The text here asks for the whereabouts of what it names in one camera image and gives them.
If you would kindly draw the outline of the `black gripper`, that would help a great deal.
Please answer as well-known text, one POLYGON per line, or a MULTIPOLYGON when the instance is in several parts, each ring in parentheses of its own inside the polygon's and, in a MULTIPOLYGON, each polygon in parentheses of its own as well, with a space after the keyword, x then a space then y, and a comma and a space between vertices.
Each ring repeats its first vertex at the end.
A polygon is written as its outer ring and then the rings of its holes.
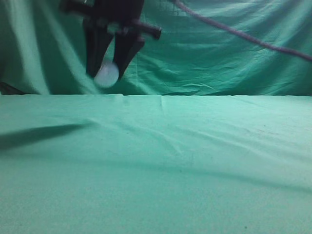
MULTIPOLYGON (((60 10, 64 13, 89 18, 84 19, 82 23, 86 42, 87 75, 93 78, 97 75, 114 38, 107 25, 100 25, 97 21, 103 21, 105 24, 116 23, 121 28, 133 29, 154 39, 160 39, 159 27, 140 21, 143 6, 143 0, 95 0, 92 4, 78 0, 60 1, 60 10)), ((113 62, 118 67, 118 80, 122 79, 128 65, 144 45, 145 40, 139 33, 115 33, 113 62)))

